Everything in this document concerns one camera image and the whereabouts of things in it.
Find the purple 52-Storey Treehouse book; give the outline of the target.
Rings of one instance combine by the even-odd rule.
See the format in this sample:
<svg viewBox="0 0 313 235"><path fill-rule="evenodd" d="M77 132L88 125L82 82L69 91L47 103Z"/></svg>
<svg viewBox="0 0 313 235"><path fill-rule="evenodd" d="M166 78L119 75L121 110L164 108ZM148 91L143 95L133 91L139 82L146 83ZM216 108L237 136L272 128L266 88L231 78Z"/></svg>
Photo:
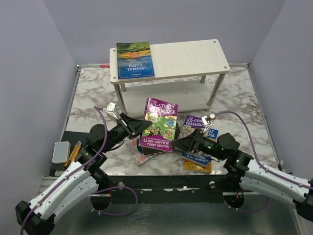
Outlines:
<svg viewBox="0 0 313 235"><path fill-rule="evenodd" d="M207 136L208 130L205 129L205 125L201 119L201 117L195 117L192 115L188 115L185 119L183 126L180 129L179 139L184 138L192 134L196 129L201 129L203 134Z"/></svg>

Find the blue 91-Storey Treehouse book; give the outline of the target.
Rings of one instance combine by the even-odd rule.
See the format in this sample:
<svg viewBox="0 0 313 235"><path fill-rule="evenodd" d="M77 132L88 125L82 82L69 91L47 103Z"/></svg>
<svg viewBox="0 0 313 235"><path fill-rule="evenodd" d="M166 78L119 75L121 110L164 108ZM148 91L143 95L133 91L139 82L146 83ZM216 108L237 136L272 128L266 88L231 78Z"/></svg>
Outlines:
<svg viewBox="0 0 313 235"><path fill-rule="evenodd" d="M210 128L207 132L204 133L204 136L212 141L216 141L218 132L219 132L218 130ZM193 152L192 151L183 152L181 154L181 157L185 160L188 160L192 163L201 166L208 166L209 163L211 162L211 156L205 154L203 151L200 150L194 150Z"/></svg>

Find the purple 117-Storey Treehouse book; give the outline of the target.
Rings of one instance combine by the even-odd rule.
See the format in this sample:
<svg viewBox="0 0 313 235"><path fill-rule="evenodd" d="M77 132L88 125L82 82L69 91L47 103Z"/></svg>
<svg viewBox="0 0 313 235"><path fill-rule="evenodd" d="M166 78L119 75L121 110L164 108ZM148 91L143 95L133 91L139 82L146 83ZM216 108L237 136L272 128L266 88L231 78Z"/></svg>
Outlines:
<svg viewBox="0 0 313 235"><path fill-rule="evenodd" d="M179 106L157 98L149 97L146 101L144 120L152 124L140 137L141 147L172 152L171 141L176 133Z"/></svg>

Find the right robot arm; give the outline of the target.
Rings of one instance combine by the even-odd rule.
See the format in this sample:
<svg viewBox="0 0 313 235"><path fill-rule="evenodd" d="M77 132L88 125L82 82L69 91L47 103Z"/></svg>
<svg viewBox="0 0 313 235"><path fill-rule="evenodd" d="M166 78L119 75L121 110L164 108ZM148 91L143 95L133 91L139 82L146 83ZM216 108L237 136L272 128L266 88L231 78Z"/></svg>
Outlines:
<svg viewBox="0 0 313 235"><path fill-rule="evenodd" d="M182 152L200 151L224 161L227 170L224 185L229 191L241 188L280 200L294 208L302 218L312 221L313 182L260 163L255 157L241 151L240 144L230 133L212 141L196 130L171 144Z"/></svg>

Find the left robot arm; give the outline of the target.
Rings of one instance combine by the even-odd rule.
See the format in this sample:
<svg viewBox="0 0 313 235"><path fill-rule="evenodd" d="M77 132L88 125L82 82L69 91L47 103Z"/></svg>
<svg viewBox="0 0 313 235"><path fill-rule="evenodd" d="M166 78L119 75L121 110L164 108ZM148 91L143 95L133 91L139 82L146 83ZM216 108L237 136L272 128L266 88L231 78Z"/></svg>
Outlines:
<svg viewBox="0 0 313 235"><path fill-rule="evenodd" d="M116 126L107 129L105 123L94 125L87 144L78 158L44 192L29 202L20 201L16 207L21 232L29 235L48 235L57 219L92 193L103 193L110 187L108 175L100 169L107 159L104 155L125 138L133 139L152 125L151 121L118 116Z"/></svg>

